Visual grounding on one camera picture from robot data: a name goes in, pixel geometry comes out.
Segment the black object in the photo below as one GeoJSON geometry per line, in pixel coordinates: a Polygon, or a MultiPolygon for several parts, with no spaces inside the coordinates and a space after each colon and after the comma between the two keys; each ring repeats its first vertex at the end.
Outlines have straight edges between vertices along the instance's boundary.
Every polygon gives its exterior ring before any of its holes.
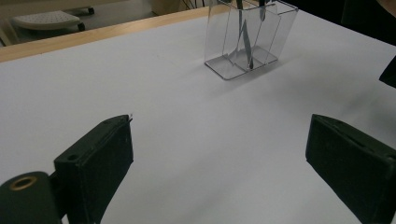
{"type": "Polygon", "coordinates": [[[313,115],[306,159],[362,223],[390,223],[396,151],[337,119],[313,115]]]}
{"type": "Polygon", "coordinates": [[[133,162],[129,116],[107,119],[55,159],[55,173],[16,176],[0,188],[2,223],[100,223],[133,162]]]}
{"type": "Polygon", "coordinates": [[[396,88],[396,56],[389,63],[379,80],[393,88],[396,88]]]}

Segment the floor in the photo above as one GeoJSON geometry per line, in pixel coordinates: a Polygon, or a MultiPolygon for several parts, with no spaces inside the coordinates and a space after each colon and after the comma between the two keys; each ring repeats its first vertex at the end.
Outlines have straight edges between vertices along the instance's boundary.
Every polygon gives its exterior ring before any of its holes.
{"type": "MultiPolygon", "coordinates": [[[[151,0],[128,0],[118,3],[93,6],[94,15],[88,13],[88,9],[75,9],[66,11],[78,16],[84,22],[86,30],[120,24],[128,21],[137,21],[156,16],[151,12],[151,0]]],[[[14,25],[17,35],[22,43],[38,39],[68,35],[78,32],[78,28],[70,27],[57,31],[32,32],[14,25]]]]}

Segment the acrylic pen holder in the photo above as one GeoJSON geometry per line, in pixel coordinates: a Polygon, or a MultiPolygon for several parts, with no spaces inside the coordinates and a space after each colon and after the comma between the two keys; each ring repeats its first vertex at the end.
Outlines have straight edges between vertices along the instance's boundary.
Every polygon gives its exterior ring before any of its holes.
{"type": "Polygon", "coordinates": [[[211,0],[205,64],[229,80],[276,62],[298,8],[281,1],[211,0]]]}

